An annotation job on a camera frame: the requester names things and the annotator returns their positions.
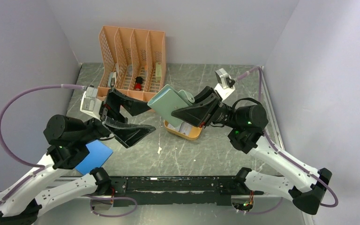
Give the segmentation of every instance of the gray marble surface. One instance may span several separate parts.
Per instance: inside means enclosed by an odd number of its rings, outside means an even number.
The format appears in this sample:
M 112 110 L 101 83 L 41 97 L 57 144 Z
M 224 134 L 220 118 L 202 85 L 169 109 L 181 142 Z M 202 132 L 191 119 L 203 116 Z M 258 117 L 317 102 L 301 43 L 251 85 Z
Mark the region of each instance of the gray marble surface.
M 224 68 L 235 78 L 251 66 L 167 64 L 165 83 L 176 90 L 184 89 L 196 95 L 205 86 L 216 86 L 214 71 L 220 68 Z M 77 84 L 92 84 L 97 87 L 103 71 L 104 67 L 101 63 L 84 63 Z M 240 80 L 235 84 L 236 91 L 224 102 L 232 105 L 239 98 L 257 99 L 258 83 L 257 73 Z M 90 119 L 90 116 L 79 111 L 81 96 L 80 91 L 74 91 L 67 116 L 85 121 Z M 265 101 L 262 103 L 266 110 L 269 110 L 269 105 Z M 246 102 L 238 104 L 238 106 L 242 105 L 247 104 Z M 231 130 L 228 127 L 207 127 L 197 140 L 188 141 L 167 132 L 163 127 L 163 119 L 157 113 L 146 112 L 135 117 L 130 116 L 125 110 L 121 113 L 129 118 L 129 123 L 153 125 L 157 130 L 129 149 L 124 148 L 116 140 L 103 142 L 113 150 L 113 154 L 103 165 L 111 176 L 234 175 L 241 167 L 249 167 L 269 175 L 278 175 L 264 162 L 234 149 L 227 138 Z M 273 122 L 270 120 L 267 130 L 269 136 L 275 140 L 278 139 L 278 135 L 272 128 Z M 78 176 L 79 173 L 73 171 L 68 175 Z

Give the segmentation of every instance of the orange desk organizer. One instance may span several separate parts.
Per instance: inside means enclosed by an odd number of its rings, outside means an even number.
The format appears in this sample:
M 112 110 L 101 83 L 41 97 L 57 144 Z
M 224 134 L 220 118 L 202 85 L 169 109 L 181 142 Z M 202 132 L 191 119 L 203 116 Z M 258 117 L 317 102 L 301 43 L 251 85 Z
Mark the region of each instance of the orange desk organizer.
M 149 101 L 163 88 L 166 74 L 165 32 L 103 26 L 99 39 L 104 64 L 97 92 L 99 99 L 107 96 L 110 89 L 107 86 L 108 77 L 115 71 L 115 88 L 129 97 Z M 138 76 L 143 78 L 142 88 L 134 90 Z

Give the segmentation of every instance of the blue card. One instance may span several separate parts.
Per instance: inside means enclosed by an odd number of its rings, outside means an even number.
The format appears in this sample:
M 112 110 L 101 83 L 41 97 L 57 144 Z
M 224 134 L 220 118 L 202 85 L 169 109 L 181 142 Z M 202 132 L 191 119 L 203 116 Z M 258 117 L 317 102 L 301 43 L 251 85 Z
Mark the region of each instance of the blue card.
M 101 167 L 113 153 L 113 150 L 98 140 L 90 142 L 86 147 L 89 150 L 89 154 L 75 167 L 82 175 L 90 173 L 96 167 Z

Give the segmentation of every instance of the white bracket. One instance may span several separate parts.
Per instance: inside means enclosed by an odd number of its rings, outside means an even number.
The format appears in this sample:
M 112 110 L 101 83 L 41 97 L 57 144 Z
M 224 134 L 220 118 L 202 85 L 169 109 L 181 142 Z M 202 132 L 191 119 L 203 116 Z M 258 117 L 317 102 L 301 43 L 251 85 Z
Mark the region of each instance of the white bracket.
M 86 91 L 83 92 L 80 110 L 84 114 L 100 120 L 98 113 L 100 112 L 102 101 L 97 98 L 97 92 L 97 88 L 87 87 Z
M 96 179 L 93 175 L 86 174 L 72 182 L 68 182 L 49 190 L 44 190 L 35 197 L 37 204 L 42 206 L 38 212 L 38 217 L 42 216 L 54 207 L 73 200 L 74 198 L 92 194 L 96 191 L 96 189 Z
M 245 184 L 252 191 L 263 191 L 292 201 L 288 191 L 293 188 L 293 184 L 286 177 L 270 176 L 253 170 L 247 174 Z
M 232 88 L 223 89 L 223 86 L 218 83 L 215 87 L 215 90 L 218 92 L 218 94 L 224 101 L 235 91 L 235 87 L 233 86 Z

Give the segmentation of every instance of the gray wall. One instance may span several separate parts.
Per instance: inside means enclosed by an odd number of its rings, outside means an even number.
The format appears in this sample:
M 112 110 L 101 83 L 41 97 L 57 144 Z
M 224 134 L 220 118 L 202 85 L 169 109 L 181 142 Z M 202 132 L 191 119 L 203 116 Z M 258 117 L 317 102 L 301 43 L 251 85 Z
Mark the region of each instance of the gray wall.
M 48 0 L 80 62 L 103 25 L 166 31 L 167 62 L 262 65 L 299 0 Z
M 75 83 L 78 62 L 68 40 L 43 0 L 0 0 L 0 110 L 18 92 L 44 84 Z M 48 119 L 65 113 L 71 91 L 44 90 L 15 102 L 2 122 L 7 145 L 19 157 L 37 162 L 48 147 Z M 29 168 L 0 146 L 0 190 Z
M 333 172 L 316 224 L 360 224 L 360 0 L 300 0 L 265 70 L 286 149 Z

